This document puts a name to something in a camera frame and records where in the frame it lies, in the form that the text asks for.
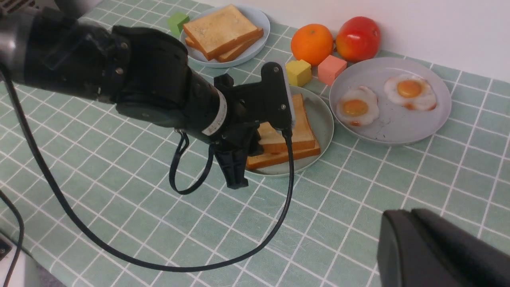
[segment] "black cable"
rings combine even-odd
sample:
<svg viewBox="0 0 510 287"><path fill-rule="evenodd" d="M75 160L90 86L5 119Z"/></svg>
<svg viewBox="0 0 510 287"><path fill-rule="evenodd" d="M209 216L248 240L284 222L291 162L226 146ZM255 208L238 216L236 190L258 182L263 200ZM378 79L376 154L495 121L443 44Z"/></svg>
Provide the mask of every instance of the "black cable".
<svg viewBox="0 0 510 287"><path fill-rule="evenodd" d="M14 252L14 257L12 258L11 266L9 267L9 271L7 272L7 276L5 277L4 287L9 286L9 281L11 280L12 273L14 272L14 268L16 267L16 263L18 262L19 255L21 253L21 246L23 245L23 237L25 234L25 224L23 223L23 218L21 214L19 214L18 209L14 204L7 198L7 196L0 189L0 198L7 204L8 208L14 213L16 220L18 220L19 225L19 236L18 236L18 246L16 247L16 252Z"/></svg>
<svg viewBox="0 0 510 287"><path fill-rule="evenodd" d="M207 176L211 171L211 167L213 166L214 149L212 146L209 146L209 156L207 158L206 167L203 169L202 175L199 177L199 179L190 188L182 191L178 190L177 186L175 186L175 176L177 174L177 168L179 166L179 162L181 161L181 157L190 145L190 139L188 138L188 134L186 134L186 132L181 130L177 130L177 132L181 135L181 141L179 142L177 150L173 155L172 164L170 165L170 172L168 173L168 180L170 181L170 186L175 192L180 195L188 195L197 190L207 179Z"/></svg>
<svg viewBox="0 0 510 287"><path fill-rule="evenodd" d="M292 132L290 131L284 131L284 138L287 145L287 149L289 152L289 167L290 167L290 176L289 176L289 190L287 193L287 198L285 201L284 208L282 210L282 214L280 215L280 218L274 225L273 230L269 233L269 235L266 237L266 239L255 249L251 250L250 252L243 254L239 257L236 257L234 259L230 259L224 262L210 264L207 266L197 266L197 267L172 267L172 266L165 266L165 265L159 265L159 264L153 264L149 262L145 262L136 258L133 258L129 255L126 255L115 248L111 247L104 241L102 241L97 235L95 235L88 227L85 225L80 218L74 213L71 206L67 202L64 194L60 190L58 183L55 181L51 171L49 170L48 166L46 165L46 162L44 161L44 158L41 155L41 152L39 148L37 147L37 143L35 142L34 136L32 135L32 132L30 131L29 124L27 122L27 119L25 118L25 115L23 113L23 109L21 107L21 103L19 102L18 95L16 93L16 89L14 89L14 85L12 83L9 71L7 68L0 64L0 74L4 78L7 91L9 92L9 97L11 98L12 105L14 107L14 111L16 112L16 115L18 117L19 123L21 125L21 129L23 131L23 134L25 138L27 139L27 143L29 145L30 150L32 151L32 154L34 155L34 158L39 165L39 168L41 169L44 177L46 178L46 181L50 185L51 189L53 190L53 193L55 194L55 197L59 201L60 205L62 205L62 208L64 208L65 213L71 218L74 224L83 232L92 242L94 242L99 247L103 248L106 252L112 254L115 257L118 257L126 262L129 262L131 264L159 270L159 271L168 271L168 272L180 272L180 273L189 273L189 272L200 272L200 271L207 271L207 270L213 270L217 268L226 267L238 262L241 262L243 260L246 260L259 251L261 251L266 245L273 239L273 237L276 235L280 227L282 226L283 221L285 220L285 216L287 215L287 212L289 211L291 199L292 199L292 190L294 187L294 154L292 152Z"/></svg>

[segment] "green checkered tablecloth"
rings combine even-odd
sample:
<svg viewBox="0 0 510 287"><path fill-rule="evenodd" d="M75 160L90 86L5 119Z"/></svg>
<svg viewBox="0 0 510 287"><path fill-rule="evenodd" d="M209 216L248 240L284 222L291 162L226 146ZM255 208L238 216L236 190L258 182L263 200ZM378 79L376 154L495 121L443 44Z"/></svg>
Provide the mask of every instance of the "green checkered tablecloth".
<svg viewBox="0 0 510 287"><path fill-rule="evenodd" d="M86 15L112 25L169 33L177 11L210 6L191 0L106 0ZM293 59L295 28L272 23L264 49L230 69L236 83L260 80L266 61ZM390 52L379 56L399 57ZM406 147L359 141L336 124L333 143L299 173L284 226L260 254L217 271L161 273L112 258L64 214L32 159L5 89L0 90L0 188L26 222L24 248L68 286L380 286L376 250L386 209L426 207L510 253L510 84L426 61L451 91L453 108L435 135ZM306 89L327 99L315 77ZM181 197L167 180L179 137L119 115L112 106L18 86L42 153L78 215L104 241L139 259L196 266L244 253L267 235L283 206L286 178L249 178L225 187L214 164L206 185ZM178 185L201 174L207 146L192 140ZM0 229L17 236L2 205Z"/></svg>

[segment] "black object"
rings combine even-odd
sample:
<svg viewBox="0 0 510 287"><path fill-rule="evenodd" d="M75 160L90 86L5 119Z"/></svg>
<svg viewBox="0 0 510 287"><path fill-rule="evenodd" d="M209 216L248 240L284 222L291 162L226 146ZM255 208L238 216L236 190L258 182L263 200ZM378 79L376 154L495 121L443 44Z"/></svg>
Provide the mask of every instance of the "black object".
<svg viewBox="0 0 510 287"><path fill-rule="evenodd" d="M0 38L19 43L16 49L10 47L10 50L0 53L0 62L7 63L7 66L0 64L0 70L9 97L29 148L55 197L71 220L95 244L141 267L169 272L200 272L248 259L274 238L289 210L294 185L291 139L293 106L285 74L279 64L266 63L262 68L260 83L234 86L232 78L223 75L215 78L217 87L213 87L188 67L184 45L158 30L117 26L109 36L105 30L94 25L80 23L48 9L42 13L28 9L25 18L18 16L12 19L9 24L22 25L13 29L2 26L3 22L0 22ZM32 24L55 28L60 37L51 36L50 39L59 38L59 41L54 46L48 46L41 37L32 35L31 29L39 31ZM116 104L119 113L125 116L176 128L183 138L170 169L170 182L174 189L177 165L189 145L187 134L209 143L210 156L204 174L191 188L179 191L182 194L193 192L205 180L213 153L228 186L246 186L244 166L247 156L262 152L257 128L260 123L269 122L285 138L290 168L287 198L274 228L253 250L208 266L151 264L112 248L78 218L60 190L30 131L13 86L11 71L14 79L25 85Z"/></svg>
<svg viewBox="0 0 510 287"><path fill-rule="evenodd" d="M11 88L14 89L12 84L11 84L11 87L7 87L7 89L11 89ZM16 206L14 206L14 204L9 200L9 198L1 190L0 190L0 198L7 205L7 207L12 211L12 213L16 217L16 220L18 220L18 225L19 225L19 236L18 236L18 243L17 243L16 251L14 252L14 257L12 258L11 266L9 267L9 270L7 272L7 275L6 275L5 281L4 281L4 287L7 287L7 286L9 286L9 281L11 280L12 273L14 272L14 268L16 268L16 263L18 262L19 255L21 253L21 247L23 246L23 238L25 236L25 225L23 222L23 218L21 217L21 214L19 214L19 211L16 208ZM9 250L6 250L6 252L3 256L7 255L7 253L9 251L10 251L10 247L9 247Z"/></svg>
<svg viewBox="0 0 510 287"><path fill-rule="evenodd" d="M427 209L383 213L377 261L383 286L510 286L510 256Z"/></svg>
<svg viewBox="0 0 510 287"><path fill-rule="evenodd" d="M5 256L11 252L11 249L11 245L0 238L0 261L2 261Z"/></svg>

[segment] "gray plate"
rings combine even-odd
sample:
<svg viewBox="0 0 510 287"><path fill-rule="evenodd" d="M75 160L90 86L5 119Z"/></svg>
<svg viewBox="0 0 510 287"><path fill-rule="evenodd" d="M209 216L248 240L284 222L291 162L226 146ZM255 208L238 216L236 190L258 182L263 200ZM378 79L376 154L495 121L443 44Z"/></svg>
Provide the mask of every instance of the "gray plate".
<svg viewBox="0 0 510 287"><path fill-rule="evenodd" d="M436 94L438 105L432 111L410 111L393 104L384 93L389 77L413 74L427 80ZM408 145L439 130L451 111L450 91L434 72L411 60L376 58L357 63L343 71L329 92L329 104L335 115L339 99L351 87L369 87L379 99L379 119L365 127L342 125L360 139L383 145Z"/></svg>
<svg viewBox="0 0 510 287"><path fill-rule="evenodd" d="M206 11L202 12L200 15L194 17L192 20L207 16L207 15L209 15L213 12L216 12L224 7L225 6L215 7L215 8L206 10ZM216 60L208 61L203 56L202 52L187 46L186 40L185 40L187 35L183 30L181 32L180 41L188 49L188 55L192 60L196 61L197 63L201 64L202 66L206 66L206 67L210 67L210 68L228 68L228 67L240 65L240 64L250 60L251 58L255 57L262 50L262 48L264 47L264 45L267 42L267 38L269 37L269 31L271 29L271 24L269 23L269 19L262 11L255 9L255 8L251 8L251 7L243 6L243 5L236 5L236 8L239 9L239 11L246 18L248 18L255 26L261 27L262 29L264 29L264 35L262 36L262 38L260 38L257 42L255 42L253 45L251 45L251 47L246 49L246 51L244 51L241 55L239 55L239 57L237 57L237 59L230 61L230 62L226 62L226 63L220 63Z"/></svg>
<svg viewBox="0 0 510 287"><path fill-rule="evenodd" d="M327 104L316 94L307 89L290 86L291 94L301 93L304 98L304 108L307 110L308 121L320 144L321 154L294 161L295 172L302 171L314 164L324 154L333 139L335 123ZM254 171L246 170L249 174L269 177L283 177L289 175L289 163L281 163Z"/></svg>

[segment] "slice of bread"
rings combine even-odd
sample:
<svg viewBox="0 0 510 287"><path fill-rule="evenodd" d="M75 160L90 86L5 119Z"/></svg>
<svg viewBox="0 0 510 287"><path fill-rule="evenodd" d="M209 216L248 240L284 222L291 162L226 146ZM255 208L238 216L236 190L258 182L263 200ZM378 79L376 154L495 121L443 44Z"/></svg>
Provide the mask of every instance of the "slice of bread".
<svg viewBox="0 0 510 287"><path fill-rule="evenodd" d="M234 5L183 25L186 35L208 61L252 39L258 28Z"/></svg>
<svg viewBox="0 0 510 287"><path fill-rule="evenodd" d="M264 36L264 29L258 28L257 34L255 35L255 38L250 39L237 47L233 48L232 50L228 51L227 53L224 53L216 58L216 60L220 63L230 62L234 61L239 57L244 51L246 51L249 47L251 47L255 42L257 42L260 38ZM193 49L197 49L200 51L200 47L193 42L193 40L190 37L186 37L186 45Z"/></svg>
<svg viewBox="0 0 510 287"><path fill-rule="evenodd" d="M318 141L315 141L315 146L312 149L293 151L294 160L320 155L320 153L321 149ZM256 170L288 161L289 153L287 152L277 154L262 154L248 157L246 168L249 170Z"/></svg>
<svg viewBox="0 0 510 287"><path fill-rule="evenodd" d="M296 126L292 131L292 149L294 151L312 149L315 146L315 136L308 122L307 111L304 108L302 94L292 96L294 111L296 113ZM281 153L287 151L285 139L269 123L260 125L259 144L264 148L264 153Z"/></svg>

